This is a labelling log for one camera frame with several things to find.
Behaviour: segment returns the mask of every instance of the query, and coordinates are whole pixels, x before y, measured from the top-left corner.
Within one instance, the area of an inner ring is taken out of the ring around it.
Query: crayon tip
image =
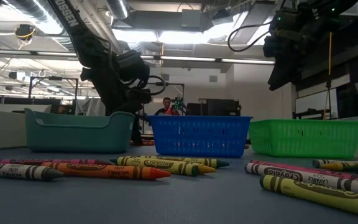
[[[60,172],[59,170],[55,170],[52,168],[45,169],[45,180],[52,180],[54,178],[63,177],[65,174]]]
[[[100,160],[98,160],[98,161],[96,161],[95,164],[99,164],[99,165],[111,165],[111,162],[106,162],[106,161],[100,161]]]
[[[168,172],[168,171],[164,171],[164,170],[160,170],[160,169],[157,169],[155,168],[155,171],[154,172],[151,172],[150,173],[150,177],[152,179],[158,179],[158,178],[164,178],[164,177],[170,177],[171,176],[171,173]]]
[[[320,168],[323,169],[329,169],[329,170],[333,170],[333,171],[342,171],[337,164],[334,163],[329,163],[329,164],[323,164],[320,166]]]
[[[229,165],[230,165],[230,163],[225,162],[225,161],[220,161],[220,160],[217,160],[217,161],[216,161],[216,168],[224,167],[224,166],[229,166]]]
[[[313,165],[314,168],[320,168],[320,162],[318,159],[311,161],[311,164]]]
[[[203,171],[203,174],[207,174],[207,173],[210,173],[210,172],[216,172],[216,169],[204,165],[203,168],[202,168],[202,171]]]
[[[117,159],[110,159],[113,164],[117,164]]]

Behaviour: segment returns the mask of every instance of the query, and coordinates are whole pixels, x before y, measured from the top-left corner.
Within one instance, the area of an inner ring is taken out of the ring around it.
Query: blue plastic basket
[[[250,116],[150,116],[159,154],[241,157]]]

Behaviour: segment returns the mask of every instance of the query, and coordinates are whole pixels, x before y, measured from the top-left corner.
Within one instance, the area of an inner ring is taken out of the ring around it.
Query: green object
[[[130,113],[75,116],[24,111],[27,147],[34,152],[122,153],[131,140]]]
[[[357,149],[358,121],[254,121],[249,136],[253,150],[261,154],[350,158]]]

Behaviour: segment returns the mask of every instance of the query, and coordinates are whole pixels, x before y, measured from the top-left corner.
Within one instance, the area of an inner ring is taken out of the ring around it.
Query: metal frame
[[[38,82],[35,83],[35,85],[33,86],[32,84],[32,81],[34,79],[38,79]],[[74,100],[73,100],[73,111],[74,111],[74,114],[75,114],[75,109],[76,109],[76,104],[77,104],[77,94],[78,94],[78,79],[77,78],[63,78],[63,77],[47,77],[47,78],[42,78],[42,77],[30,77],[30,86],[29,86],[29,99],[31,99],[31,92],[32,92],[32,89],[34,87],[37,86],[37,84],[39,82],[41,82],[42,80],[44,79],[48,79],[48,80],[51,80],[51,81],[62,81],[62,80],[74,80],[75,81],[75,93],[74,93]]]

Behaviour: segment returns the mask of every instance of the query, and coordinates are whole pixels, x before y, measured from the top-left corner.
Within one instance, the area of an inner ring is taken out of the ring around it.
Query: cable
[[[188,5],[188,6],[190,6],[190,8],[191,8],[192,10],[194,10],[194,9],[193,9],[193,6],[191,6],[191,5],[188,4],[187,2],[181,2],[181,3],[179,4],[179,6],[178,6],[177,12],[179,12],[180,6],[183,5],[183,3],[185,3],[185,4]]]
[[[245,29],[245,28],[251,28],[251,27],[260,27],[260,26],[264,26],[264,25],[267,25],[267,24],[270,24],[271,22],[267,22],[265,24],[258,24],[258,25],[248,25],[248,26],[242,26],[242,27],[239,27],[237,29],[235,29],[233,32],[230,33],[229,35],[229,38],[227,39],[227,46],[229,47],[230,50],[232,50],[233,52],[243,52],[245,50],[248,50],[250,49],[254,44],[256,44],[256,42],[258,42],[259,39],[261,39],[264,35],[268,34],[269,31],[265,32],[264,34],[260,35],[258,38],[256,38],[249,46],[247,47],[244,47],[243,49],[239,49],[239,50],[236,50],[234,48],[231,47],[231,44],[230,44],[230,40],[231,40],[231,37],[237,33],[239,30],[241,29]]]

